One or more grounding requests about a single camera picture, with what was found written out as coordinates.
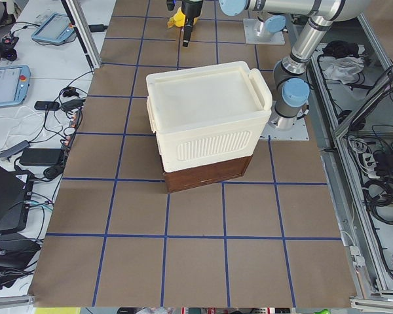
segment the screen display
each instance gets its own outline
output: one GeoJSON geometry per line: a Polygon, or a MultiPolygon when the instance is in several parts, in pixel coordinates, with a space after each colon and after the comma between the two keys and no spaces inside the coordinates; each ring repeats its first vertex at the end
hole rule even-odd
{"type": "Polygon", "coordinates": [[[0,69],[0,103],[14,101],[21,68],[0,69]]]}
{"type": "Polygon", "coordinates": [[[49,21],[44,27],[38,32],[37,36],[48,39],[57,39],[68,27],[70,20],[68,16],[55,15],[51,21],[49,21]]]}

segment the ribbed panel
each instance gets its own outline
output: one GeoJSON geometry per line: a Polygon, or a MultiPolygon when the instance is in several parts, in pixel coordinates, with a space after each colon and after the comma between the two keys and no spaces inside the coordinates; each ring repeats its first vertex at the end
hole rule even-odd
{"type": "Polygon", "coordinates": [[[250,134],[249,131],[241,131],[181,143],[178,146],[178,160],[187,161],[238,151],[248,144],[250,134]]]}

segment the brown wooden box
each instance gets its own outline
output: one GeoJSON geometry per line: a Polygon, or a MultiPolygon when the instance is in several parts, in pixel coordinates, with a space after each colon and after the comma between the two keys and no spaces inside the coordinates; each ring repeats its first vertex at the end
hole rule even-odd
{"type": "Polygon", "coordinates": [[[244,175],[252,156],[199,166],[174,172],[163,172],[168,192],[177,192],[244,175]]]}

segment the white mounting plate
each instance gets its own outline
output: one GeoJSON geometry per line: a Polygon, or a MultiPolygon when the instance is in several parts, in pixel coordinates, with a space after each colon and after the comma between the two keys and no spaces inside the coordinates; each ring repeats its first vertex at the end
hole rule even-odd
{"type": "MultiPolygon", "coordinates": [[[[271,110],[274,110],[275,101],[272,105],[271,110]]],[[[309,133],[307,132],[306,122],[304,118],[297,120],[293,127],[288,131],[278,130],[273,128],[269,123],[265,126],[262,131],[261,136],[259,137],[261,141],[308,141],[309,133]]]]}
{"type": "Polygon", "coordinates": [[[244,35],[246,37],[246,44],[285,44],[284,35],[281,31],[275,33],[270,39],[263,39],[262,37],[256,36],[255,24],[257,19],[255,18],[244,18],[244,35]]]}

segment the box lid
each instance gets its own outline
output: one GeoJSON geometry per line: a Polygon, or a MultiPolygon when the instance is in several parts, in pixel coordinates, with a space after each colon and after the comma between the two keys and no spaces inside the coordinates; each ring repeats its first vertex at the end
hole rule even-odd
{"type": "Polygon", "coordinates": [[[271,91],[238,61],[147,76],[153,131],[195,129],[271,113],[271,91]]]}

